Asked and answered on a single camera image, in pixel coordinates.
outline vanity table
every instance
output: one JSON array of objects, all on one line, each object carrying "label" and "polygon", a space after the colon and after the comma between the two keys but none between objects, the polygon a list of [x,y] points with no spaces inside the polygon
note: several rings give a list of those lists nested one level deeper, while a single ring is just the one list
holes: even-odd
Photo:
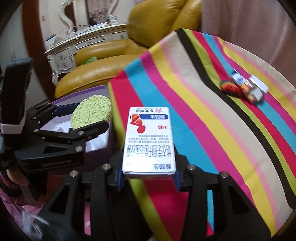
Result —
[{"label": "vanity table", "polygon": [[127,23],[113,24],[85,31],[47,50],[44,54],[47,55],[52,69],[53,84],[57,85],[58,77],[62,73],[69,73],[76,68],[75,54],[79,49],[101,42],[127,38]]}]

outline dresser drawer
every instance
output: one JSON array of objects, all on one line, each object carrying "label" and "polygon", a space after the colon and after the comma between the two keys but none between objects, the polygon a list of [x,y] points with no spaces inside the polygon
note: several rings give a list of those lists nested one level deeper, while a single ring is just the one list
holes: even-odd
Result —
[{"label": "dresser drawer", "polygon": [[65,59],[69,56],[71,56],[71,51],[69,48],[66,48],[63,51],[60,51],[60,52],[54,54],[54,61],[58,62],[58,61]]},{"label": "dresser drawer", "polygon": [[67,58],[57,62],[57,69],[59,71],[70,70],[73,66],[74,66],[74,60],[73,60],[72,56],[67,57]]},{"label": "dresser drawer", "polygon": [[106,40],[106,37],[104,35],[97,36],[97,37],[87,39],[87,40],[84,40],[84,41],[81,41],[81,42],[75,44],[75,49],[77,49],[77,50],[82,49],[82,48],[92,45],[92,44],[104,42],[105,40]]},{"label": "dresser drawer", "polygon": [[116,33],[111,33],[111,40],[119,40],[119,39],[128,39],[127,31],[120,31]]}]

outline colorful striped fabric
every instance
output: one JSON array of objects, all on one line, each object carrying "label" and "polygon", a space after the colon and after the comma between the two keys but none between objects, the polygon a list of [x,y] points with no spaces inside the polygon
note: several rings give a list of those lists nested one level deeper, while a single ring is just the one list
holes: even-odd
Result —
[{"label": "colorful striped fabric", "polygon": [[[233,69],[269,87],[258,105],[219,88]],[[257,56],[222,39],[180,29],[109,82],[121,145],[130,107],[169,107],[180,154],[207,172],[227,171],[257,208],[272,235],[296,206],[296,89]],[[130,180],[158,241],[180,239],[187,193],[171,181]],[[208,192],[208,234],[213,197]]]}]

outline round sponge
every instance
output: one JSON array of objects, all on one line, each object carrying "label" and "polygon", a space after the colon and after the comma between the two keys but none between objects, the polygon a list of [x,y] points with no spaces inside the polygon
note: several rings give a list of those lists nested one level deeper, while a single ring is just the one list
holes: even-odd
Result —
[{"label": "round sponge", "polygon": [[93,95],[83,100],[73,111],[71,126],[75,130],[103,120],[109,122],[111,118],[111,101],[106,96]]}]

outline yellow armchair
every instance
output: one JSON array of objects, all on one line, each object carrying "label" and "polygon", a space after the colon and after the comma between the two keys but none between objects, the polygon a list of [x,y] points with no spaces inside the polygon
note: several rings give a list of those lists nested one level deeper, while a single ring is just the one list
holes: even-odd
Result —
[{"label": "yellow armchair", "polygon": [[[129,39],[87,46],[75,55],[77,67],[56,86],[60,98],[106,84],[170,32],[179,28],[198,30],[202,0],[146,0],[133,7],[128,19]],[[98,60],[83,65],[95,56]]]}]

